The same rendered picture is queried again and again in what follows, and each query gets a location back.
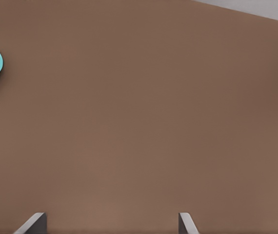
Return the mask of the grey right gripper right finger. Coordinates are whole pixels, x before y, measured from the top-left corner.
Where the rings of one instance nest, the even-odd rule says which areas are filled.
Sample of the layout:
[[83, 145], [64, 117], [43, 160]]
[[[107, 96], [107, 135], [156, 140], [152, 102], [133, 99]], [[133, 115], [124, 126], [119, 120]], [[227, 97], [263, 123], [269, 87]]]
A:
[[189, 213], [179, 213], [179, 234], [199, 234]]

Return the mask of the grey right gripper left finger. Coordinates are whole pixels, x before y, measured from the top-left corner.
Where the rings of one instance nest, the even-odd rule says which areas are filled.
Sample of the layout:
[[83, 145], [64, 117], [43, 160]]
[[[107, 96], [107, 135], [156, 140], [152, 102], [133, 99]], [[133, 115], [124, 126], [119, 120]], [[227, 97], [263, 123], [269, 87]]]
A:
[[47, 234], [46, 213], [33, 214], [14, 234]]

